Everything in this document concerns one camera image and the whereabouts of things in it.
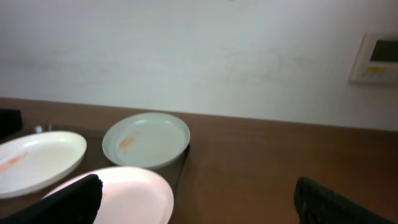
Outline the pale green plate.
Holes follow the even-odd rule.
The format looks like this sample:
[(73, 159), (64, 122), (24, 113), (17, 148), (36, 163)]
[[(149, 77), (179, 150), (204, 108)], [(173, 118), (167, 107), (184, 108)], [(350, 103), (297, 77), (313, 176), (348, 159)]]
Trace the pale green plate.
[(178, 159), (189, 142), (189, 127), (180, 118), (140, 113), (112, 125), (103, 137), (102, 149), (116, 165), (156, 170)]

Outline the white plate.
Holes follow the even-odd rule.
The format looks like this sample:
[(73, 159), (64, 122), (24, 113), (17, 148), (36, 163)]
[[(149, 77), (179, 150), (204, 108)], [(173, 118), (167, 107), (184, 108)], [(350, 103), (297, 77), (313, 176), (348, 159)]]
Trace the white plate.
[(30, 134), (1, 144), (1, 198), (31, 194), (79, 166), (86, 139), (69, 131)]

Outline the black small tray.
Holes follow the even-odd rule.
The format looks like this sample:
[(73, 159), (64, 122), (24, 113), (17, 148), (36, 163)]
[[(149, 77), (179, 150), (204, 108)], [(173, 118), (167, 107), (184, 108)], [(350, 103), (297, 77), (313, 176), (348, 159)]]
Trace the black small tray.
[(22, 115), (20, 110), (1, 109), (0, 110), (0, 137), (1, 139), (21, 130)]

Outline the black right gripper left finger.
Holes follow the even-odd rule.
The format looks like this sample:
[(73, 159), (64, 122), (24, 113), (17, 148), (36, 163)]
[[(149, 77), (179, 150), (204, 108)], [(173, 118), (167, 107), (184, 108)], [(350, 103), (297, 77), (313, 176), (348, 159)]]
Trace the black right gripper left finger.
[(1, 224), (92, 224), (100, 209), (103, 183), (96, 174), (68, 185)]

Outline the pink plate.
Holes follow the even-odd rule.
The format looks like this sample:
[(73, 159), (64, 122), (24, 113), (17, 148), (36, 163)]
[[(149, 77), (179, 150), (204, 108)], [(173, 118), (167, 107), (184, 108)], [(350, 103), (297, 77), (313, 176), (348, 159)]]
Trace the pink plate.
[(74, 177), (47, 195), (95, 174), (103, 183), (103, 197), (94, 224), (168, 224), (174, 209), (174, 194), (159, 174), (139, 168), (117, 166), (97, 169)]

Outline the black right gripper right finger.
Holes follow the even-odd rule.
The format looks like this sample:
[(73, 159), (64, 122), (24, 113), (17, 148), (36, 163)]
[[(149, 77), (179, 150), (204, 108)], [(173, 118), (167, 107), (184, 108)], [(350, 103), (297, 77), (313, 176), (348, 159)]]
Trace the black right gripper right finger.
[(299, 177), (294, 205), (300, 224), (393, 224), (308, 177)]

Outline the white wall control panel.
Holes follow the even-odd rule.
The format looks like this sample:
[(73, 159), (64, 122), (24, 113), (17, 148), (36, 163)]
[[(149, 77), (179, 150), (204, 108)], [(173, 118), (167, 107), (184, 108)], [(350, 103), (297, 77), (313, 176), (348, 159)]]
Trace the white wall control panel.
[(397, 84), (397, 33), (366, 33), (355, 58), (349, 81)]

